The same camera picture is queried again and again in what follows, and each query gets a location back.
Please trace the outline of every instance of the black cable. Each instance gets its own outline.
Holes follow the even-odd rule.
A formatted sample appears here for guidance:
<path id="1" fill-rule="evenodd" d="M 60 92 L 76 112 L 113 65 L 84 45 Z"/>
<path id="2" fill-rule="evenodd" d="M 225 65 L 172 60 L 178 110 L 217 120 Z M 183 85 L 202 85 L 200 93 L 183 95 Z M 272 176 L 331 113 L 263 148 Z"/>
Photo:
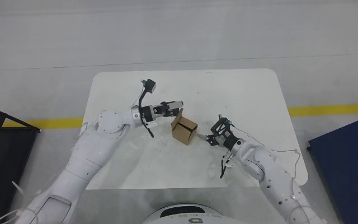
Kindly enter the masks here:
<path id="1" fill-rule="evenodd" d="M 143 126 L 146 128 L 146 130 L 149 132 L 150 136 L 152 136 L 152 138 L 154 138 L 154 134 L 152 133 L 152 131 L 146 126 L 144 119 L 143 119 L 143 113 L 142 113 L 142 100 L 145 96 L 145 94 L 148 92 L 148 90 L 144 90 L 143 93 L 141 94 L 141 96 L 139 97 L 138 100 L 138 108 L 139 108 L 139 114 L 140 114 L 140 121 L 142 122 Z"/>
<path id="2" fill-rule="evenodd" d="M 226 162 L 225 162 L 225 166 L 223 165 L 223 162 L 224 162 L 224 157 L 225 156 L 223 156 L 223 158 L 222 158 L 222 174 L 220 175 L 220 179 L 222 179 L 223 178 L 223 176 L 224 176 L 224 173 L 225 173 L 225 170 L 226 170 L 226 164 L 229 162 L 229 159 L 227 159 L 226 160 Z"/>

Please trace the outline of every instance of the white table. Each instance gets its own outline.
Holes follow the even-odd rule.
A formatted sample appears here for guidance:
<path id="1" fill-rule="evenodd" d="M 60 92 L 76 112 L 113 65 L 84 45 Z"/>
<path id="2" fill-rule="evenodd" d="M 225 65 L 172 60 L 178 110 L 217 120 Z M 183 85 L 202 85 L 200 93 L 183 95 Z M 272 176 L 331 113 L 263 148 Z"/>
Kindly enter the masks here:
<path id="1" fill-rule="evenodd" d="M 142 89 L 140 80 L 147 78 L 156 81 L 157 88 L 146 95 L 143 105 L 183 100 L 183 115 L 199 125 L 198 133 L 210 134 L 220 113 L 272 149 L 300 151 L 277 76 L 269 69 L 99 73 L 83 122 L 92 122 L 103 109 L 129 110 Z M 209 188 L 237 181 L 256 185 L 238 163 L 219 179 L 226 150 L 197 137 L 185 146 L 172 138 L 172 120 L 157 119 L 153 139 L 144 128 L 131 130 L 87 189 Z M 293 152 L 277 153 L 278 162 L 291 174 L 297 157 Z M 301 157 L 296 181 L 303 185 L 307 178 Z"/>

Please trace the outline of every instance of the dark blue board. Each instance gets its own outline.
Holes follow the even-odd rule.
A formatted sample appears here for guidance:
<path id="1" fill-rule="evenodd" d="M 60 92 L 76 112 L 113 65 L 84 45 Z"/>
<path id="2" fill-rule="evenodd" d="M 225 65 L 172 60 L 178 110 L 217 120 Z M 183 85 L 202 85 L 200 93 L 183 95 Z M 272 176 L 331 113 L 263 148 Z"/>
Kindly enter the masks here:
<path id="1" fill-rule="evenodd" d="M 315 164 L 345 224 L 358 223 L 358 122 L 309 141 Z"/>

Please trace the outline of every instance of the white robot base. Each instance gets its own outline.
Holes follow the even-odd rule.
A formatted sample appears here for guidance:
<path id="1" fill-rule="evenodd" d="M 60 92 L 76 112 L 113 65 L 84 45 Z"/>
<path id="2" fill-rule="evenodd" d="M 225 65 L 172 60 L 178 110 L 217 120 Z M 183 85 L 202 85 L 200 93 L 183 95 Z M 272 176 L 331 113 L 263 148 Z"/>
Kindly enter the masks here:
<path id="1" fill-rule="evenodd" d="M 200 204 L 177 204 L 164 207 L 148 216 L 142 224 L 244 224 L 229 217 L 225 217 L 218 211 Z"/>

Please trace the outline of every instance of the black frame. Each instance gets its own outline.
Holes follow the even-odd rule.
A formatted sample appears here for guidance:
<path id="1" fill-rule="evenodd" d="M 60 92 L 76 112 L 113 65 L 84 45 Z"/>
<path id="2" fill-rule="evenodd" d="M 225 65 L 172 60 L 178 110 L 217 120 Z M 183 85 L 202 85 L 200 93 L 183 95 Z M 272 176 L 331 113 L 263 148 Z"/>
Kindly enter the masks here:
<path id="1" fill-rule="evenodd" d="M 24 127 L 2 127 L 6 119 Z M 42 130 L 0 111 L 0 216 L 9 212 L 37 134 Z"/>

